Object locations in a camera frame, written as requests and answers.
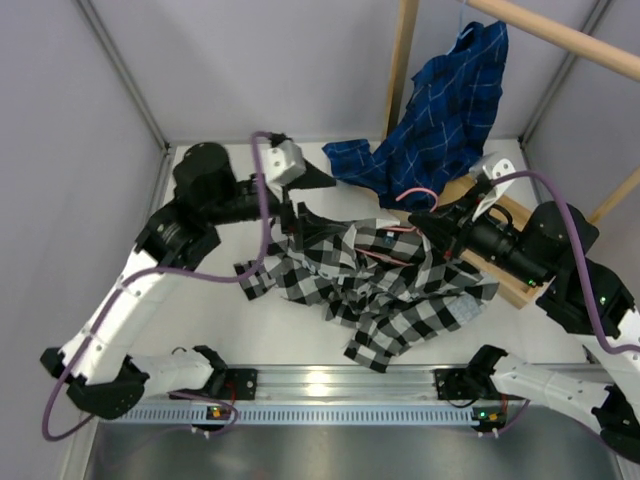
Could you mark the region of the black white checkered shirt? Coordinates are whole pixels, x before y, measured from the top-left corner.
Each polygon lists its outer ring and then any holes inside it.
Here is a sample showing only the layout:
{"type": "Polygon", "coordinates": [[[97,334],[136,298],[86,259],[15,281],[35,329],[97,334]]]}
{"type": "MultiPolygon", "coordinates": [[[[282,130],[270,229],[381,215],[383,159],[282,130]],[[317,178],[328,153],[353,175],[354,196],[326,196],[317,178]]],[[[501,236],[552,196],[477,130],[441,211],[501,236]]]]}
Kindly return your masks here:
{"type": "Polygon", "coordinates": [[[272,242],[240,287],[248,300],[270,291],[353,329],[344,355],[374,372],[411,347],[480,316],[497,294],[489,274],[446,259],[426,236],[398,221],[348,221],[350,227],[306,250],[294,236],[272,242]]]}

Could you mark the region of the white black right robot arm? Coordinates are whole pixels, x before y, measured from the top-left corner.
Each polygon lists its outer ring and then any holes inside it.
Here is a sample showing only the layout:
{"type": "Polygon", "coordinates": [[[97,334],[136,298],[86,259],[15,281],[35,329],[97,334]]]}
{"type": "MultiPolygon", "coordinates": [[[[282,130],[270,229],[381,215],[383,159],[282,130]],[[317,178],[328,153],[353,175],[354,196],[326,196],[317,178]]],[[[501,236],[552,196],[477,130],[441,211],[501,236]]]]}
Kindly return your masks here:
{"type": "Polygon", "coordinates": [[[586,382],[526,363],[484,345],[462,369],[440,376],[442,399],[532,400],[587,427],[615,453],[639,460],[639,310],[609,268],[586,258],[597,228],[571,205],[540,204],[525,227],[500,224],[467,196],[408,218],[437,247],[456,257],[469,250],[522,281],[547,288],[537,306],[610,375],[586,382]]]}

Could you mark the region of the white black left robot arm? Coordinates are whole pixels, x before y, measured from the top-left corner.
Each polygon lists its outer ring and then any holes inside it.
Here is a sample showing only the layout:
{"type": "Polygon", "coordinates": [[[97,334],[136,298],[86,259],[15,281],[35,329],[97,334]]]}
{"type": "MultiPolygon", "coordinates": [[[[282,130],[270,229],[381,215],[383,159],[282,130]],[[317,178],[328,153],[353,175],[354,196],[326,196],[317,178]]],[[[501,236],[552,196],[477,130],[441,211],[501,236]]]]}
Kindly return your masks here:
{"type": "Polygon", "coordinates": [[[197,277],[199,264],[219,246],[217,226],[258,220],[268,233],[277,218],[284,233],[297,236],[306,212],[292,204],[290,190],[335,186],[291,138],[265,137],[266,149],[252,146],[255,174],[242,181],[224,146],[191,146],[173,170],[172,200],[149,218],[101,306],[71,340],[43,352],[42,365],[79,410],[113,420],[156,395],[223,393],[227,366],[209,347],[156,357],[133,356],[130,349],[180,278],[197,277]]]}

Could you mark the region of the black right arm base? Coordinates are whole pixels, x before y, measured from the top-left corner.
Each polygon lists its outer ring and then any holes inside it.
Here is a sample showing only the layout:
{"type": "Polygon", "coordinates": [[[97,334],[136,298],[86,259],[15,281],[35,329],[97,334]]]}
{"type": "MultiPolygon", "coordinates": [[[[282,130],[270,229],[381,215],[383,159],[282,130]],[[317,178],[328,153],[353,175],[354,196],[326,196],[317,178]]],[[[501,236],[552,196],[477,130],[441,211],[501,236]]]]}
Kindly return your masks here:
{"type": "Polygon", "coordinates": [[[437,398],[447,402],[466,401],[494,401],[502,410],[518,402],[527,400],[513,394],[502,393],[498,390],[493,377],[495,370],[480,369],[472,366],[464,368],[436,369],[435,386],[437,398]]]}

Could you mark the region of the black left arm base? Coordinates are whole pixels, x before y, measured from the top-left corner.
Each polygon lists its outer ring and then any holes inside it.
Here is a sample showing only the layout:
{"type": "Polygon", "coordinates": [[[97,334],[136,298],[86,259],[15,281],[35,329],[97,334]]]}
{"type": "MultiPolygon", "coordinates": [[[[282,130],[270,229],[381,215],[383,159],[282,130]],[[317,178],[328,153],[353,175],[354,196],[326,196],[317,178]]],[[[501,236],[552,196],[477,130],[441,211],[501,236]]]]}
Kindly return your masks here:
{"type": "Polygon", "coordinates": [[[252,401],[255,399],[257,386],[257,369],[226,368],[215,371],[203,387],[171,392],[169,397],[179,399],[188,395],[231,402],[252,401]]]}

